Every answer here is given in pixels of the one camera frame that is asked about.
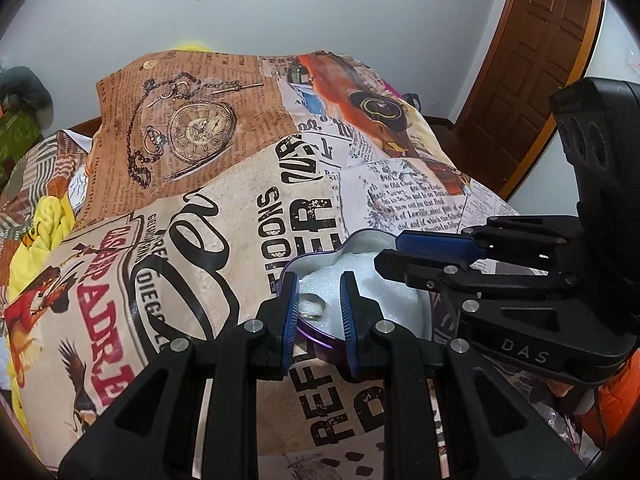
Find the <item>green cloth covered stand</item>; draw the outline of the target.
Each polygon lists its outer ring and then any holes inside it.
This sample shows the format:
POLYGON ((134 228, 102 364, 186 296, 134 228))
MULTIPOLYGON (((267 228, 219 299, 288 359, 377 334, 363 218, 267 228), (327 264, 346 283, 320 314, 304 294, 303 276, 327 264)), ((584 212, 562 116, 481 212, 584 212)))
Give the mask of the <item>green cloth covered stand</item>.
POLYGON ((1 117, 0 174, 1 185, 9 180, 20 159, 42 140, 36 118, 26 110, 9 110, 1 117))

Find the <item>yellow chair back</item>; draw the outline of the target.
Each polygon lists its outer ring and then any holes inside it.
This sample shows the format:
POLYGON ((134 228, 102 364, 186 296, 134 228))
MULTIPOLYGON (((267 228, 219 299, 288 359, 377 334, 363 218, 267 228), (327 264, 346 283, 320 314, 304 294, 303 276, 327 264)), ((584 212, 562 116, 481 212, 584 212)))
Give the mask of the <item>yellow chair back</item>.
POLYGON ((212 52, 212 50, 202 46, 201 44, 179 44, 175 47, 175 50, 186 52, 212 52))

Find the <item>newspaper print bed cover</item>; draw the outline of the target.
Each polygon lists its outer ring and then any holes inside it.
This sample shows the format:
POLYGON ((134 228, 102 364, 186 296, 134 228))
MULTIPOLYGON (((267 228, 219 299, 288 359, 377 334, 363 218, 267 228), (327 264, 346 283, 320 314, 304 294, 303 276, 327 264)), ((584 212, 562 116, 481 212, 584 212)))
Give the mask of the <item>newspaper print bed cover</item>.
POLYGON ((36 456, 63 456, 168 344, 252 318, 294 257, 363 229, 459 232, 510 214, 409 103, 329 51, 166 51, 96 86, 75 225, 13 301, 1 383, 36 456))

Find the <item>striped patterned blanket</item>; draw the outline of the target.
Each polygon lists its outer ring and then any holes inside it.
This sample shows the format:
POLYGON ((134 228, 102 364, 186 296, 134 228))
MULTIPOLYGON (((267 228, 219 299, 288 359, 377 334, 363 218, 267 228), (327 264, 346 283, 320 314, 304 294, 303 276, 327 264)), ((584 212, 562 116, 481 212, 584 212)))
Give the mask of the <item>striped patterned blanket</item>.
POLYGON ((9 284, 10 261, 32 221, 38 200, 58 198, 86 161, 88 152, 72 130, 58 130, 31 148, 14 167, 1 193, 1 286, 9 284))

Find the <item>brown wooden door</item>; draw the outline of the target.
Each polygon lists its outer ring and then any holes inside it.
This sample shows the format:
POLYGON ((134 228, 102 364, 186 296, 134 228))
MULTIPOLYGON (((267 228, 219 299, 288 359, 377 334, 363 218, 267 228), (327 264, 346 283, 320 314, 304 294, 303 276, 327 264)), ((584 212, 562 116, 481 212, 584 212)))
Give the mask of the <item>brown wooden door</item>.
POLYGON ((603 0, 506 0, 454 133, 461 169, 509 197, 549 143, 550 96, 584 73, 603 0))

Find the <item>yellow cloth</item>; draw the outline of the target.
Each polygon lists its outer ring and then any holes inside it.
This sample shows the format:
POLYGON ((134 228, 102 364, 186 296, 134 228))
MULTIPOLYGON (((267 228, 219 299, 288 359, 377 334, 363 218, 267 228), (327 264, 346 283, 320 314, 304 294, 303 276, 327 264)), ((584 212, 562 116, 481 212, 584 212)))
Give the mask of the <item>yellow cloth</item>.
POLYGON ((47 195, 38 200, 32 225, 9 264, 9 302, 43 270, 52 250, 68 237, 74 225, 75 213, 67 193, 61 198, 47 195))

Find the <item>purple heart-shaped tin box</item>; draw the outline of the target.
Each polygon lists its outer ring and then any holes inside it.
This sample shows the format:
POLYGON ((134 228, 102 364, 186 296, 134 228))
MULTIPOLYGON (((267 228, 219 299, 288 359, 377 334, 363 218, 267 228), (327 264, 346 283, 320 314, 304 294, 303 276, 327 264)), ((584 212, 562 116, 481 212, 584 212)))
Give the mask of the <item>purple heart-shaped tin box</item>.
POLYGON ((331 364, 346 360, 341 314, 340 281, 344 272, 355 274, 361 296, 376 301, 383 318, 414 336, 432 338, 432 300, 405 284, 387 281, 374 267, 374 258, 395 247, 395 235, 363 229, 350 235, 331 237, 331 245, 300 254, 283 271, 298 279, 296 349, 331 364))

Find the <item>white wardrobe with hearts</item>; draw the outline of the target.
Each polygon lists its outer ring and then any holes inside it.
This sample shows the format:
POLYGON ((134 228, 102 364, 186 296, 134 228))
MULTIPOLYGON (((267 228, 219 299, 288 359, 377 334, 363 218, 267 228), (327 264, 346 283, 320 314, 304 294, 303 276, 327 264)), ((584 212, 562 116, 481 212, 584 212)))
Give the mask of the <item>white wardrobe with hearts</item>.
POLYGON ((574 214, 607 229, 639 220, 639 52, 611 0, 585 77, 550 98, 558 121, 550 146, 509 204, 520 214, 574 214))

